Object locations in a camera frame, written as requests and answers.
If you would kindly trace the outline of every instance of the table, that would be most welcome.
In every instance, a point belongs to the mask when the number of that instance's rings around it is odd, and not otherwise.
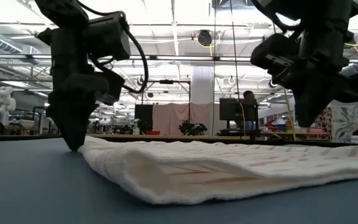
[[[293,139],[293,133],[273,132],[273,131],[263,131],[263,132],[260,133],[261,136],[271,136],[273,134],[283,136],[283,138]],[[331,138],[328,138],[327,133],[303,133],[303,132],[299,132],[299,133],[295,133],[295,135],[297,136],[297,139],[299,139],[300,141],[328,141],[328,142],[331,141]]]
[[[358,223],[358,180],[231,202],[153,206],[91,170],[63,139],[0,142],[0,224]]]
[[[182,140],[213,140],[213,141],[224,141],[224,140],[249,140],[249,136],[160,136],[160,135],[140,135],[140,134],[87,134],[96,138],[103,139],[182,139]]]

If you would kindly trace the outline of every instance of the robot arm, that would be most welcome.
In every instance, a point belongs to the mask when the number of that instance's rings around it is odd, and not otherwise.
[[[272,81],[293,90],[295,112],[302,127],[309,127],[332,100],[358,101],[358,73],[340,74],[349,60],[344,44],[354,34],[347,30],[349,19],[358,14],[353,0],[251,0],[282,31],[253,51],[251,63],[266,69]],[[279,13],[297,26],[283,24]],[[290,37],[284,36],[293,31]]]
[[[95,101],[111,105],[119,99],[121,88],[142,92],[148,80],[147,62],[123,12],[96,12],[78,0],[35,1],[42,14],[59,26],[38,36],[52,52],[53,91],[48,96],[47,116],[76,151],[84,143]],[[358,74],[340,74],[349,64],[342,56],[343,48],[353,39],[347,27],[349,19],[358,14],[358,4],[353,0],[251,1],[283,31],[262,42],[252,53],[251,63],[268,70],[274,83],[293,90],[300,126],[310,126],[333,99],[358,101]],[[81,7],[102,17],[89,21]],[[287,26],[276,13],[301,22]],[[293,31],[290,37],[284,36],[287,31]],[[145,80],[138,91],[98,62],[106,56],[112,57],[110,61],[128,59],[128,37],[144,61]],[[102,72],[95,72],[88,59]]]
[[[143,92],[149,78],[147,61],[129,32],[123,12],[99,13],[78,0],[35,2],[42,14],[59,26],[37,36],[51,46],[53,91],[48,96],[47,116],[58,126],[68,147],[76,151],[84,143],[88,118],[98,107],[96,100],[112,105],[119,99],[121,88],[133,93]],[[102,17],[89,20],[82,7]],[[129,38],[144,63],[144,82],[140,90],[125,86],[122,77],[104,67],[113,60],[129,59]],[[108,56],[111,60],[98,61]],[[88,59],[102,72],[95,72]]]

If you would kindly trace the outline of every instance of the computer monitor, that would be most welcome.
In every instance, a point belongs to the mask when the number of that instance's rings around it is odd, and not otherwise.
[[[153,125],[153,105],[135,105],[135,119],[141,119]]]
[[[219,99],[219,119],[221,121],[243,121],[242,108],[246,121],[258,122],[258,103],[255,99],[240,99],[240,102],[234,98]]]

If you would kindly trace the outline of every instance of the white pillar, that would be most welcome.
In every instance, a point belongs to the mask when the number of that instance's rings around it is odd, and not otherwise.
[[[191,102],[212,103],[214,101],[214,71],[212,67],[195,66],[191,74]]]

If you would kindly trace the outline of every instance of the white towel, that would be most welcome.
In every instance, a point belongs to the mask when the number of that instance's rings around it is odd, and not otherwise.
[[[79,150],[97,173],[153,204],[193,205],[358,178],[358,146],[108,142]]]

